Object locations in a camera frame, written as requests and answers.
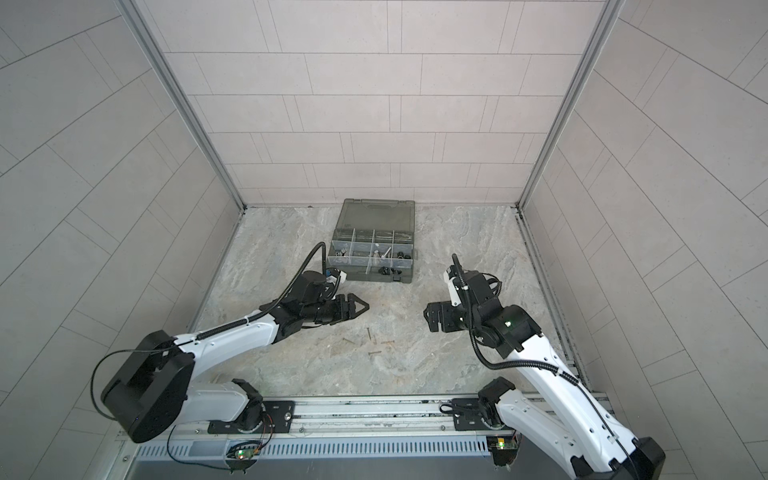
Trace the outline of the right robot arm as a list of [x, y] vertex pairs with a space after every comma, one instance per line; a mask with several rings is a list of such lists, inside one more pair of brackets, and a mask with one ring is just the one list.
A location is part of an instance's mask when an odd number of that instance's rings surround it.
[[652, 438], [636, 436], [599, 404], [525, 309], [501, 304], [496, 276], [454, 263], [444, 281], [449, 300], [424, 310], [430, 330], [467, 332], [484, 367], [520, 370], [552, 410], [546, 413], [511, 381], [498, 377], [478, 394], [487, 426], [521, 434], [572, 479], [660, 477], [664, 450]]

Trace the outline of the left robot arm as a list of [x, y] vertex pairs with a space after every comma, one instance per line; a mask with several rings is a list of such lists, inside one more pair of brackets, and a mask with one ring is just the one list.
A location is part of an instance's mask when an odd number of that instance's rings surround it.
[[370, 308], [341, 294], [338, 269], [298, 274], [281, 296], [249, 315], [209, 330], [145, 336], [103, 388], [99, 403], [128, 433], [144, 443], [184, 423], [217, 422], [250, 433], [264, 427], [262, 395], [247, 381], [199, 384], [195, 380], [247, 351], [276, 344], [309, 327], [353, 320]]

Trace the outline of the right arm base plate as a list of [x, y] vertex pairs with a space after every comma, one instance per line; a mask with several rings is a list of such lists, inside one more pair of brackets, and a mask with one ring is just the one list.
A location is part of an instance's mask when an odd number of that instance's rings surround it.
[[454, 398], [439, 407], [453, 419], [456, 431], [490, 431], [502, 427], [489, 401], [483, 398]]

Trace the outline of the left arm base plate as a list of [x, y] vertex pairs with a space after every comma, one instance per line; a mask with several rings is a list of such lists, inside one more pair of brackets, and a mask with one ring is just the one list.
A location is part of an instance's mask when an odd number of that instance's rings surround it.
[[296, 403], [294, 401], [264, 401], [252, 405], [231, 422], [211, 421], [208, 434], [268, 435], [290, 431]]

